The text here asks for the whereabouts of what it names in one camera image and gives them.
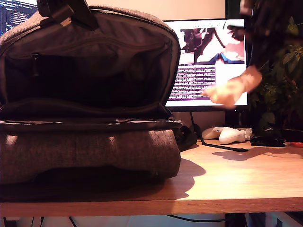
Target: backpack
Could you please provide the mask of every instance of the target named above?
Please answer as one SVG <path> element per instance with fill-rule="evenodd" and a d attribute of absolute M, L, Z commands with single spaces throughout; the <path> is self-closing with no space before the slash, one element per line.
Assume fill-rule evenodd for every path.
<path fill-rule="evenodd" d="M 89 27 L 85 8 L 38 9 L 0 37 L 0 184 L 103 166 L 175 177 L 175 32 L 134 10 L 90 6 Z"/>

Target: monitor stand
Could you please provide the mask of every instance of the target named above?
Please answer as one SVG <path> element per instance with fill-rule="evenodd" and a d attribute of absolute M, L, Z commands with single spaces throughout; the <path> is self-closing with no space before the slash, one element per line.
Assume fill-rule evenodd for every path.
<path fill-rule="evenodd" d="M 249 127 L 247 112 L 244 110 L 225 110 L 225 125 L 231 128 Z"/>

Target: backpack strap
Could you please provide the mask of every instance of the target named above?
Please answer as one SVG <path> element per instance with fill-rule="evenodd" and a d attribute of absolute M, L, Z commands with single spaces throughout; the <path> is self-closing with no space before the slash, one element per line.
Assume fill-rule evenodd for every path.
<path fill-rule="evenodd" d="M 99 27 L 86 0 L 37 0 L 37 6 L 41 16 L 63 26 L 74 23 L 91 31 Z"/>

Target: computer monitor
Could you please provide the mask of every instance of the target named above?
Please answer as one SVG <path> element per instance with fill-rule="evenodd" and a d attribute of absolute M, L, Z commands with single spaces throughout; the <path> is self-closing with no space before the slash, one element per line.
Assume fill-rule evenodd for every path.
<path fill-rule="evenodd" d="M 0 0 L 0 36 L 25 22 L 36 11 L 36 0 Z"/>
<path fill-rule="evenodd" d="M 207 86 L 220 85 L 239 76 L 246 69 L 245 40 L 238 41 L 228 25 L 244 26 L 243 19 L 165 21 L 176 33 L 181 57 L 175 86 L 166 103 L 172 112 L 211 111 L 216 108 L 201 91 Z M 248 105 L 244 93 L 236 108 Z"/>

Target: game controller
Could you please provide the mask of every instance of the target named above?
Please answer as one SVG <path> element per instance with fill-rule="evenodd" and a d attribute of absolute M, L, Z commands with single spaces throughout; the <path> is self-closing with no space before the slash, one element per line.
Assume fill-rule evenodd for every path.
<path fill-rule="evenodd" d="M 202 138 L 211 140 L 219 138 L 221 144 L 230 144 L 233 142 L 244 142 L 250 140 L 252 129 L 238 130 L 229 127 L 215 127 L 206 129 L 202 133 Z"/>
<path fill-rule="evenodd" d="M 219 138 L 223 129 L 224 127 L 214 127 L 214 128 L 206 129 L 202 132 L 202 138 L 205 140 L 212 140 Z"/>

